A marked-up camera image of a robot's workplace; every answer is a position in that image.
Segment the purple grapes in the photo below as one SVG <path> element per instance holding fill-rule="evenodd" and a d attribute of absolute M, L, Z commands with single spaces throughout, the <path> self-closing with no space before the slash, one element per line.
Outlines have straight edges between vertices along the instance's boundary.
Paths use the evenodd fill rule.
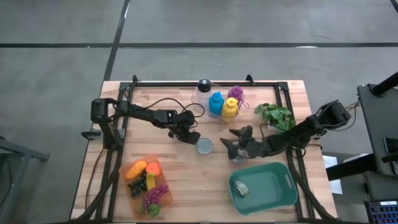
<path fill-rule="evenodd" d="M 144 199 L 144 208 L 146 209 L 150 204 L 159 204 L 160 198 L 169 191 L 169 188 L 165 184 L 156 186 L 150 190 L 147 197 Z"/>

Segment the blue bottle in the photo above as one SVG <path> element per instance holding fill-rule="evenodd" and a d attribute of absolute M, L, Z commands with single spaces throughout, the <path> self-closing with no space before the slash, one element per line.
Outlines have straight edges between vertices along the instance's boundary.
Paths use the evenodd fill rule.
<path fill-rule="evenodd" d="M 211 96 L 209 100 L 210 112 L 217 115 L 221 115 L 221 111 L 223 110 L 223 104 L 224 104 L 223 95 L 221 95 L 219 91 L 213 93 L 213 96 Z"/>

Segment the clear plastic bottle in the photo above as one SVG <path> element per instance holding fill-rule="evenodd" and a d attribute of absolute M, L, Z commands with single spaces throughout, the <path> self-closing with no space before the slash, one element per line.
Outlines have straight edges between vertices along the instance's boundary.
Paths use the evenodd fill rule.
<path fill-rule="evenodd" d="M 211 98 L 211 82 L 208 79 L 201 79 L 198 82 L 195 92 L 192 95 L 192 102 L 199 103 L 206 110 L 209 110 L 209 100 Z M 195 106 L 195 110 L 203 112 L 200 106 Z"/>

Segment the orange plastic tray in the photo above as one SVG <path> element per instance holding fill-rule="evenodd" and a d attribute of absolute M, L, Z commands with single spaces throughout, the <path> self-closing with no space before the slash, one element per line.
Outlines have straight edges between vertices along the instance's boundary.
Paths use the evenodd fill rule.
<path fill-rule="evenodd" d="M 156 157 L 155 154 L 150 154 L 148 156 L 145 156 L 145 157 L 141 158 L 140 160 L 146 161 L 147 163 L 157 162 L 159 164 L 159 166 L 160 166 L 160 169 L 162 169 L 162 166 L 158 162 L 157 157 Z M 147 192 L 141 191 L 141 194 L 139 195 L 138 198 L 130 197 L 131 191 L 130 191 L 130 188 L 127 186 L 127 184 L 133 183 L 137 178 L 135 178 L 135 179 L 126 179 L 124 177 L 127 174 L 127 172 L 129 172 L 129 169 L 136 162 L 137 161 L 121 166 L 120 169 L 119 169 L 119 174 L 120 174 L 120 178 L 122 179 L 124 189 L 126 190 L 126 197 L 129 199 L 131 212 L 134 215 L 134 217 L 138 220 L 138 219 L 144 218 L 144 217 L 149 215 L 148 213 L 138 214 L 136 212 L 136 209 L 139 208 L 140 206 L 142 206 L 144 198 L 146 198 Z M 163 175 L 163 172 L 158 177 L 155 177 L 155 184 L 156 184 L 156 186 L 158 186 L 160 184 L 167 184 L 166 179 L 165 179 L 165 177 Z M 173 195 L 172 195 L 172 193 L 170 192 L 170 189 L 169 189 L 169 191 L 166 194 L 164 194 L 162 198 L 160 198 L 159 206 L 161 208 L 163 208 L 163 207 L 166 207 L 166 206 L 170 205 L 171 203 L 173 203 Z"/>

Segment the yellow bottle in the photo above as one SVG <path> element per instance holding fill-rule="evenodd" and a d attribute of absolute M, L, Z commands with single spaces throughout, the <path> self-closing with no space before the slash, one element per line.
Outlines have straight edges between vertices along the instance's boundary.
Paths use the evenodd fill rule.
<path fill-rule="evenodd" d="M 235 98 L 228 98 L 224 105 L 223 110 L 221 111 L 221 119 L 224 122 L 232 122 L 238 113 L 238 100 Z"/>

